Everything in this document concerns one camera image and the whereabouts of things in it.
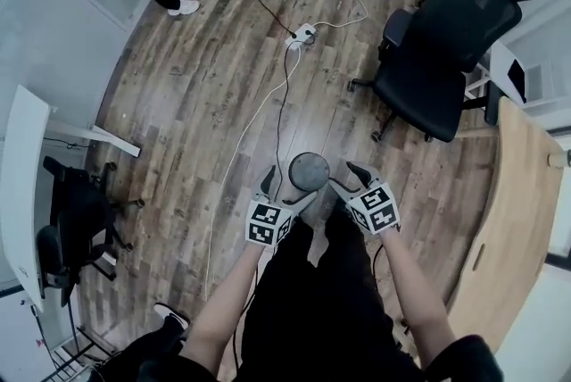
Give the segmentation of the person's black trousers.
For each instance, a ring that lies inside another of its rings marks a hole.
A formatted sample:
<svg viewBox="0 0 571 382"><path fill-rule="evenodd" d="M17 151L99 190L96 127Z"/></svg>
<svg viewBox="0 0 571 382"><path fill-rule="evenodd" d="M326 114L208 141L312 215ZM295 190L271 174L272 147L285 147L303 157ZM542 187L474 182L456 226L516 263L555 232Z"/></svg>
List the person's black trousers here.
<svg viewBox="0 0 571 382"><path fill-rule="evenodd" d="M256 287L246 313L248 327L293 328L315 321L350 330L392 328L359 227L346 212L335 210L325 235L327 249L313 266L308 255L314 230L294 220Z"/></svg>

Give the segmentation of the black mesh office chair with headrest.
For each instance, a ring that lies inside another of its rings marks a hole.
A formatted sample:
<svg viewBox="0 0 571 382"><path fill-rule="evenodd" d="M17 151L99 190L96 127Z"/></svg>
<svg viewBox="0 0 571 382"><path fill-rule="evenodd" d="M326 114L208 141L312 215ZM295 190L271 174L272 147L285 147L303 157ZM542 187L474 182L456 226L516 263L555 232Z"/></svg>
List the black mesh office chair with headrest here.
<svg viewBox="0 0 571 382"><path fill-rule="evenodd" d="M348 84L349 91L371 88L389 110L373 141L397 118L426 140L443 142L455 137L465 110L483 107L488 120L496 119L501 91L490 86L485 96L466 101L466 76L521 22L524 1L530 0L423 0L415 12L396 10L385 24L375 77Z"/></svg>

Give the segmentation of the person's left forearm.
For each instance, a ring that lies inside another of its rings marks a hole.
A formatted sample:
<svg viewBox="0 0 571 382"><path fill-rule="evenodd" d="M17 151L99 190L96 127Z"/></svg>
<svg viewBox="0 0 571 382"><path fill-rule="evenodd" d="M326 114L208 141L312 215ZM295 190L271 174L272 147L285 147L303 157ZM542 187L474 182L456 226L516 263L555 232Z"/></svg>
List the person's left forearm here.
<svg viewBox="0 0 571 382"><path fill-rule="evenodd" d="M218 376L225 349L236 331L263 247L247 243L228 275L197 316L181 355Z"/></svg>

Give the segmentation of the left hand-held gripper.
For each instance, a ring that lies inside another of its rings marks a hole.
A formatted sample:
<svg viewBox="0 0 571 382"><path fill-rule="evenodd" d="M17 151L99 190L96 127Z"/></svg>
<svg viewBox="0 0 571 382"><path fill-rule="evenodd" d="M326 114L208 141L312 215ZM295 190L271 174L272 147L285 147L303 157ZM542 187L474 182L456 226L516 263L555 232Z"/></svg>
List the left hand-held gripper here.
<svg viewBox="0 0 571 382"><path fill-rule="evenodd" d="M270 188L276 166L266 168L254 181L252 199L245 221L245 240L263 246L277 246L289 232L295 216L300 215L317 198L312 191L295 200L285 200L285 208L274 205Z"/></svg>

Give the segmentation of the person's right forearm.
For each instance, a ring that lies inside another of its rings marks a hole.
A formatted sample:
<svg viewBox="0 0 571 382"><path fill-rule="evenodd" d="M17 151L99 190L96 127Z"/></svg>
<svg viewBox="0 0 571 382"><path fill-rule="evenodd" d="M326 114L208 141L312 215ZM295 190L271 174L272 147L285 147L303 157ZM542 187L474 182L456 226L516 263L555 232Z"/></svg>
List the person's right forearm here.
<svg viewBox="0 0 571 382"><path fill-rule="evenodd" d="M431 287L396 228L381 233L403 318L422 368L456 341L441 296Z"/></svg>

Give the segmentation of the black mesh waste bin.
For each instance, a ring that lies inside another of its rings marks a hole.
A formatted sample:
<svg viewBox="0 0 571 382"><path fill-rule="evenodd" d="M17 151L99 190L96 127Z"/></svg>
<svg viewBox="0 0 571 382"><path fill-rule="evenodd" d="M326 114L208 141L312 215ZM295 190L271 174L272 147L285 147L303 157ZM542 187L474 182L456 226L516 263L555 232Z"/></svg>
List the black mesh waste bin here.
<svg viewBox="0 0 571 382"><path fill-rule="evenodd" d="M291 184L302 196L317 193L329 179L330 167L327 160L320 154L304 152L296 155L288 168L288 178Z"/></svg>

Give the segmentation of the beige cylindrical roll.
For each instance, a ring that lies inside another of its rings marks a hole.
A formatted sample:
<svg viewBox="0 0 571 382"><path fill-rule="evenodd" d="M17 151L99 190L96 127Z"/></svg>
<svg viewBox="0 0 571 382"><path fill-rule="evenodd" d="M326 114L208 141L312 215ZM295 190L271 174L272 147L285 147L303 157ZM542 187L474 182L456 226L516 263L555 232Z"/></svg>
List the beige cylindrical roll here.
<svg viewBox="0 0 571 382"><path fill-rule="evenodd" d="M571 149L548 155L548 165L552 168L571 168Z"/></svg>

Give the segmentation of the white power strip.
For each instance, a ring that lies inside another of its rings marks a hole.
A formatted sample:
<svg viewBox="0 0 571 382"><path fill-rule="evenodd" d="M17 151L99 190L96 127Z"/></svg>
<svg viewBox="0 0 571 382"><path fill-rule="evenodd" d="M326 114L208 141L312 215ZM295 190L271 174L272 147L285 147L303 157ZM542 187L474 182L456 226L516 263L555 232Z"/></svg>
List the white power strip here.
<svg viewBox="0 0 571 382"><path fill-rule="evenodd" d="M315 34L316 28L309 23L304 23L290 35L285 46L288 50L298 50L301 46L308 45L314 39Z"/></svg>

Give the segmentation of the white shelf unit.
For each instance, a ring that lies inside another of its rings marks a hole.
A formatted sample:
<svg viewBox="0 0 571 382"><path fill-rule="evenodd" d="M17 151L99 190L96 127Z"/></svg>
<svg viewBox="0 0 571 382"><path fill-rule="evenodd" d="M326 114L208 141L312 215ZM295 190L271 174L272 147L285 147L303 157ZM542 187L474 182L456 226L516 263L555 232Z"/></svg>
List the white shelf unit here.
<svg viewBox="0 0 571 382"><path fill-rule="evenodd" d="M522 107L525 98L525 71L517 57L500 41L496 41L489 50L488 65L480 62L476 68L481 71L481 78L465 89L467 99L475 99L478 90L483 95L484 86L492 82L505 96Z"/></svg>

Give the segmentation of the curved wooden desk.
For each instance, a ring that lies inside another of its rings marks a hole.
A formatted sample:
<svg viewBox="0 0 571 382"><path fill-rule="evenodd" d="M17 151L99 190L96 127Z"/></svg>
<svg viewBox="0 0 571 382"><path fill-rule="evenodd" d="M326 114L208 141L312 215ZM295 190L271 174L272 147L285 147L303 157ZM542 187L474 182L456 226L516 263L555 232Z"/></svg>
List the curved wooden desk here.
<svg viewBox="0 0 571 382"><path fill-rule="evenodd" d="M499 100L494 128L462 137L498 138L492 186L479 230L449 302L458 336L479 335L497 352L545 262L563 178L550 155L560 144L511 100Z"/></svg>

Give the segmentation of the person's black shirt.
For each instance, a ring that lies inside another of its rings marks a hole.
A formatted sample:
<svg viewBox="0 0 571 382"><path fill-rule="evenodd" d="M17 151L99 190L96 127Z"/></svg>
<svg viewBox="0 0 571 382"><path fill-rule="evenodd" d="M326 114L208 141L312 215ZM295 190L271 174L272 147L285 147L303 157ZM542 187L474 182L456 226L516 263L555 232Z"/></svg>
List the person's black shirt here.
<svg viewBox="0 0 571 382"><path fill-rule="evenodd" d="M373 314L345 309L311 282L260 281L232 382L504 382L480 336L447 345L424 369L397 347L373 290Z"/></svg>

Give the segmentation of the white desk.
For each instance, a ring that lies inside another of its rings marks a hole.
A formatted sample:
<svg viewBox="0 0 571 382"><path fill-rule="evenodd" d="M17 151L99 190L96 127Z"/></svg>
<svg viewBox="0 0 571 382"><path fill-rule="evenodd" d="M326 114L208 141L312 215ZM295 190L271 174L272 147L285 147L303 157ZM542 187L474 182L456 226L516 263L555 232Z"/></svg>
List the white desk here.
<svg viewBox="0 0 571 382"><path fill-rule="evenodd" d="M0 233L4 255L29 299L44 310L37 259L35 197L46 132L105 142L137 158L140 148L94 125L81 129L51 120L53 106L24 86L17 87L4 137L0 167Z"/></svg>

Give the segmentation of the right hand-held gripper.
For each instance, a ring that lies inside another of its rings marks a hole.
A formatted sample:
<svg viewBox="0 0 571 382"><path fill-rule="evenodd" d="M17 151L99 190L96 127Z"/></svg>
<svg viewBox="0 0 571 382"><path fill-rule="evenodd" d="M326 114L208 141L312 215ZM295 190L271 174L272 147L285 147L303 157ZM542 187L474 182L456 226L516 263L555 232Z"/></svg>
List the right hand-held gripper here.
<svg viewBox="0 0 571 382"><path fill-rule="evenodd" d="M356 190L350 190L337 179L329 179L328 184L347 203L353 221L370 235L378 235L388 228L399 226L396 200L391 188L383 183L379 171L364 162L347 162L346 165L369 189L357 195Z"/></svg>

